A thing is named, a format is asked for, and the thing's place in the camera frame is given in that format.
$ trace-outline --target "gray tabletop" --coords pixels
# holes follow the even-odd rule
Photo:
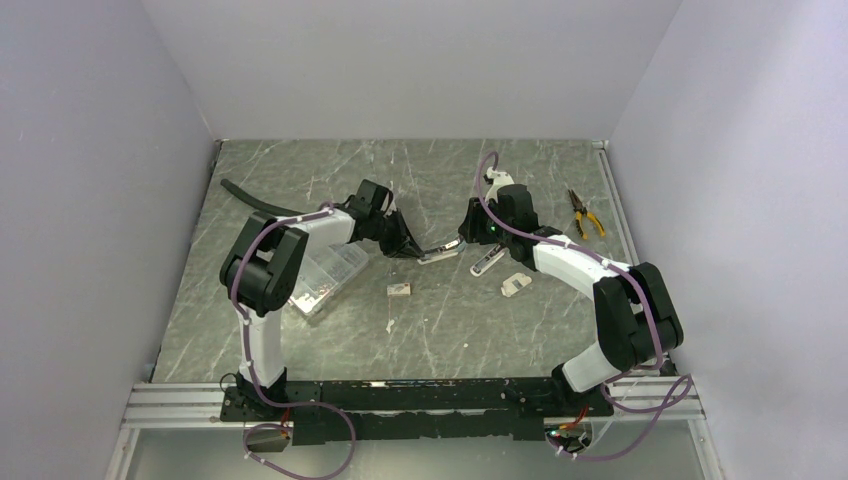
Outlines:
[[[607,228],[581,242],[626,261],[611,192],[588,141],[388,140],[227,141],[223,144],[192,240],[154,382],[217,380],[240,361],[236,316],[218,270],[252,209],[220,180],[269,203],[311,211],[343,201],[363,178],[390,186],[423,248],[448,241],[465,216],[481,154],[528,186],[540,223],[576,234],[567,189]],[[489,247],[469,245],[429,265],[387,259],[373,242],[368,265],[318,314],[286,308],[281,341],[290,379],[481,378],[548,375],[593,339],[592,302],[508,256],[479,278],[469,268]],[[533,282],[512,298],[501,283],[523,272]],[[386,286],[409,282],[409,297]],[[391,332],[387,331],[394,320]]]

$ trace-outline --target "pliers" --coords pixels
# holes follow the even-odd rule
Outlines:
[[[577,226],[577,233],[583,237],[583,240],[588,240],[589,235],[586,234],[586,231],[583,230],[583,217],[587,217],[592,223],[595,224],[595,228],[598,229],[598,233],[601,236],[605,236],[607,232],[604,231],[604,226],[601,225],[601,222],[598,220],[598,217],[595,216],[594,213],[590,212],[586,205],[583,205],[583,202],[580,201],[580,197],[574,193],[574,190],[568,189],[568,198],[571,199],[571,206],[574,207],[574,225]]]

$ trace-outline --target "white wall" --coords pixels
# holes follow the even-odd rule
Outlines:
[[[0,478],[103,478],[213,143],[137,0],[0,15]]]
[[[609,138],[680,0],[143,0],[219,138]]]
[[[846,24],[685,0],[612,136],[728,478],[848,478]]]

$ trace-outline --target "purple cable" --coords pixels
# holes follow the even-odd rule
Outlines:
[[[586,255],[587,257],[595,260],[596,262],[598,262],[600,264],[603,264],[604,258],[601,257],[600,255],[598,255],[597,253],[593,252],[592,250],[586,248],[586,247],[583,247],[581,245],[577,245],[576,243],[566,244],[565,242],[561,242],[561,241],[555,240],[553,238],[540,237],[538,235],[533,235],[532,233],[522,232],[521,230],[517,230],[515,228],[510,227],[509,225],[504,223],[500,218],[498,218],[494,214],[494,212],[492,212],[492,210],[489,208],[488,203],[486,202],[486,198],[483,195],[483,185],[482,185],[483,168],[486,166],[486,162],[488,162],[489,159],[493,158],[493,157],[495,159],[495,167],[497,166],[498,160],[499,160],[498,152],[491,151],[491,152],[489,152],[488,155],[486,155],[485,157],[483,157],[480,160],[480,164],[477,166],[477,175],[474,177],[474,184],[475,184],[475,187],[477,188],[477,199],[480,201],[480,206],[483,207],[483,210],[486,212],[486,215],[488,215],[489,218],[491,218],[493,222],[495,222],[499,227],[503,228],[504,230],[506,230],[507,232],[509,232],[513,235],[518,235],[519,237],[524,237],[524,238],[534,240],[534,241],[537,241],[537,242],[541,242],[541,243],[548,243],[548,244],[557,245],[557,246],[563,247],[563,248],[570,248],[574,251],[582,253],[583,255]],[[651,332],[651,341],[653,342],[654,354],[656,355],[656,359],[657,359],[657,361],[654,363],[654,365],[651,365],[650,367],[647,367],[646,369],[649,369],[649,370],[659,369],[660,367],[662,367],[662,364],[663,364],[662,346],[660,344],[659,334],[657,333],[657,325],[654,322],[654,315],[653,315],[653,312],[651,312],[651,308],[648,304],[648,299],[645,296],[645,292],[642,290],[642,287],[639,285],[639,283],[636,281],[636,279],[633,278],[629,273],[627,273],[627,271],[617,267],[616,265],[614,265],[612,263],[608,264],[607,268],[609,268],[610,270],[612,270],[613,272],[617,273],[622,278],[624,278],[627,281],[627,283],[629,283],[633,287],[633,289],[636,290],[636,295],[639,297],[639,302],[642,304],[642,310],[645,312],[645,319],[648,322],[648,330]],[[606,381],[607,382],[613,382],[615,380],[619,380],[621,378],[624,378],[629,374],[630,374],[630,372],[622,372],[619,375],[616,375],[616,376],[614,376],[614,377],[612,377],[612,378],[610,378]],[[686,388],[683,390],[683,393],[677,399],[675,399],[674,401],[669,403],[668,400],[671,398],[672,394],[674,393],[674,389],[677,388],[683,380],[687,380]],[[654,418],[645,427],[645,430],[643,430],[642,433],[639,435],[639,437],[636,438],[636,440],[630,446],[625,448],[624,450],[622,450],[618,453],[614,453],[612,455],[603,455],[603,456],[598,456],[598,457],[586,457],[585,455],[578,455],[575,458],[579,459],[579,460],[589,461],[589,462],[598,462],[598,461],[606,461],[606,460],[615,460],[615,459],[623,457],[624,455],[627,455],[628,453],[633,451],[633,449],[636,448],[640,443],[642,443],[642,440],[644,440],[645,437],[648,435],[648,433],[650,433],[650,431],[653,430],[654,425],[656,425],[657,420],[659,420],[660,415],[662,414],[663,410],[665,410],[666,408],[669,408],[673,405],[676,405],[678,402],[683,400],[686,397],[686,394],[689,393],[689,390],[691,388],[692,388],[692,376],[691,375],[682,376],[674,383],[674,385],[672,385],[672,387],[668,391],[668,394],[666,394],[665,400],[663,400],[663,402],[661,404],[657,405],[656,407],[650,407],[650,408],[645,408],[645,409],[634,409],[634,408],[626,407],[626,406],[616,402],[615,399],[613,399],[609,395],[609,393],[607,393],[605,391],[605,389],[602,388],[601,393],[603,394],[604,398],[610,404],[612,404],[613,406],[617,407],[618,409],[620,409],[622,411],[625,411],[625,412],[628,412],[628,413],[654,413],[654,412],[656,412],[656,414],[654,415]]]
[[[321,204],[320,208],[322,210],[318,211],[318,212],[308,213],[306,215],[301,215],[301,216],[298,216],[298,217],[284,218],[282,220],[278,220],[278,221],[272,223],[271,225],[268,225],[267,227],[265,227],[265,229],[263,229],[259,233],[259,235],[256,236],[256,238],[253,240],[253,243],[250,244],[250,247],[248,247],[247,251],[244,254],[244,259],[239,264],[239,267],[236,270],[236,276],[235,276],[235,278],[233,278],[233,286],[230,289],[230,301],[233,303],[233,307],[235,307],[236,311],[239,312],[239,314],[242,316],[243,319],[249,321],[250,320],[250,314],[247,312],[247,310],[242,308],[242,306],[239,305],[239,303],[238,303],[238,286],[241,283],[241,277],[244,274],[244,269],[247,267],[247,264],[249,263],[249,259],[251,257],[253,257],[254,253],[256,253],[256,249],[259,248],[259,244],[262,242],[262,240],[265,237],[268,236],[269,233],[271,233],[272,231],[274,231],[275,229],[277,229],[279,227],[286,226],[286,225],[294,225],[296,223],[301,223],[301,222],[309,222],[309,221],[312,221],[312,220],[317,220],[319,218],[324,218],[324,217],[330,216],[333,213],[333,204],[332,203],[324,202],[324,203]],[[272,470],[275,470],[277,472],[282,473],[283,475],[287,475],[287,476],[289,476],[291,478],[295,478],[297,480],[329,480],[330,478],[336,477],[337,475],[342,473],[344,471],[344,469],[347,468],[348,465],[350,465],[351,460],[353,460],[353,452],[356,448],[356,430],[353,427],[353,422],[350,421],[350,417],[348,417],[347,414],[344,413],[341,409],[339,409],[335,405],[330,405],[329,403],[324,403],[324,402],[280,403],[280,402],[275,402],[275,401],[271,400],[270,398],[268,398],[267,396],[265,396],[265,393],[262,392],[262,389],[259,386],[259,376],[256,375],[256,369],[253,367],[253,357],[252,357],[251,352],[250,352],[250,327],[249,327],[249,323],[244,324],[242,326],[242,337],[243,337],[243,342],[244,342],[244,358],[247,360],[247,364],[248,364],[247,369],[250,372],[250,380],[253,383],[253,387],[256,389],[256,394],[259,395],[259,398],[262,399],[263,402],[265,402],[266,404],[268,404],[272,407],[276,407],[276,408],[296,408],[296,407],[321,407],[321,408],[326,408],[327,410],[335,412],[340,417],[342,417],[342,420],[345,421],[348,429],[350,429],[350,451],[347,454],[347,458],[345,459],[344,462],[342,462],[342,464],[341,464],[341,466],[339,466],[339,468],[334,470],[332,473],[330,473],[328,475],[321,476],[321,477],[307,477],[307,476],[304,476],[304,475],[299,475],[299,474],[294,473],[292,471],[286,470],[285,468],[280,467],[279,465],[277,465],[273,462],[269,462],[269,461],[265,460],[264,458],[260,457],[259,455],[256,455],[255,453],[250,451],[250,449],[248,448],[248,445],[247,445],[247,439],[250,437],[250,435],[252,435],[254,432],[256,432],[258,430],[275,429],[275,430],[279,430],[279,431],[288,431],[287,427],[283,427],[281,425],[276,425],[276,424],[273,424],[273,423],[263,423],[263,424],[256,425],[255,427],[252,427],[252,428],[248,429],[247,431],[245,431],[244,437],[242,439],[242,446],[244,447],[244,451],[245,451],[245,454],[246,454],[245,458],[249,457],[249,458],[255,460],[256,462],[259,462],[260,464],[271,468]]]
[[[678,386],[680,386],[680,384],[683,382],[683,380],[687,381],[686,382],[686,388],[683,389],[683,392],[680,394],[680,397],[677,400],[669,403],[668,400],[671,398],[671,395],[674,393],[674,390]],[[577,455],[576,457],[572,457],[572,458],[574,460],[580,460],[582,462],[606,462],[606,461],[610,461],[610,460],[618,460],[619,458],[627,455],[628,453],[632,452],[636,447],[638,447],[639,444],[642,443],[642,440],[644,440],[645,437],[647,437],[648,434],[651,433],[651,430],[653,430],[654,427],[657,425],[657,421],[659,421],[660,415],[662,415],[663,410],[665,410],[666,408],[668,408],[668,407],[674,405],[675,403],[679,402],[681,398],[684,398],[686,396],[686,394],[689,393],[689,389],[691,389],[691,388],[692,388],[692,377],[690,375],[684,375],[684,376],[678,378],[677,381],[674,382],[674,385],[672,385],[671,388],[668,390],[668,393],[665,394],[665,398],[663,399],[662,403],[659,404],[657,407],[654,407],[654,408],[659,408],[659,410],[656,410],[656,413],[654,413],[654,417],[651,419],[650,422],[648,422],[648,425],[645,427],[644,430],[642,430],[642,433],[640,433],[639,436],[636,437],[636,440],[633,440],[633,443],[628,445],[626,448],[619,450],[618,452],[610,454],[610,455],[598,455],[598,456]]]

